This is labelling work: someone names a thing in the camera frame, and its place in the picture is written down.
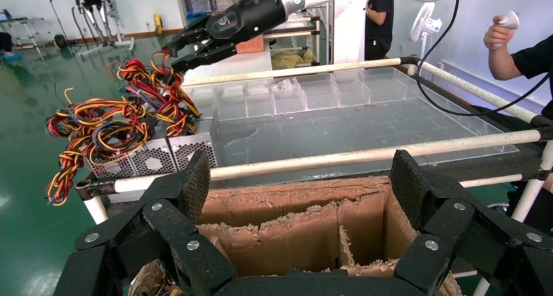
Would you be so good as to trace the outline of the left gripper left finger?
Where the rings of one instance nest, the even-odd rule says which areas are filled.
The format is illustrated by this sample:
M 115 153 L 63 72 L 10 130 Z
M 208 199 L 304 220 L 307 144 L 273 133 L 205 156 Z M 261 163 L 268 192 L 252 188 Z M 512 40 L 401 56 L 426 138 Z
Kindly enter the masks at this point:
M 122 213 L 83 232 L 65 263 L 56 295 L 121 295 L 152 261 L 187 295 L 214 295 L 233 280 L 234 267 L 199 233 L 210 166 L 195 152 L 183 171 L 156 178 Z

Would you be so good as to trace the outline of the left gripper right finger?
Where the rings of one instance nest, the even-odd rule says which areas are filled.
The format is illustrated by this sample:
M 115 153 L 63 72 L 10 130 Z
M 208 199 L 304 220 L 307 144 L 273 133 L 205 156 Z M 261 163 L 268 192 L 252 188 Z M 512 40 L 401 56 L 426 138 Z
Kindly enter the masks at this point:
M 397 150 L 393 194 L 418 232 L 394 276 L 436 295 L 457 259 L 500 285 L 503 295 L 552 294 L 552 238 L 495 211 L 459 182 L 428 171 Z

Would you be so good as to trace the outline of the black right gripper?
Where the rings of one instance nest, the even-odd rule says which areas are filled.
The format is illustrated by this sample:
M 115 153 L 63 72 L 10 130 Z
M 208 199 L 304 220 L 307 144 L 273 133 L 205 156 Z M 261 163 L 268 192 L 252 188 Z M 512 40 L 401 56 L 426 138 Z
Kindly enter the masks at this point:
M 236 55 L 236 44 L 273 29 L 286 18 L 281 0 L 240 0 L 216 16 L 203 16 L 189 24 L 171 37 L 162 52 L 177 57 L 178 51 L 186 46 L 209 40 L 198 51 L 172 63 L 174 72 L 184 74 Z

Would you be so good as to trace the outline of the operator hand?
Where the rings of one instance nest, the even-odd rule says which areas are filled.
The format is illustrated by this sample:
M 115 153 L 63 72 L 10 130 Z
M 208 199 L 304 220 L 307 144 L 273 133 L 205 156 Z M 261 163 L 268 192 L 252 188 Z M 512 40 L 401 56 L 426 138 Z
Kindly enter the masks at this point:
M 502 19 L 503 16 L 493 17 L 493 24 L 484 35 L 483 42 L 489 50 L 496 50 L 506 45 L 515 34 L 515 30 L 500 25 Z

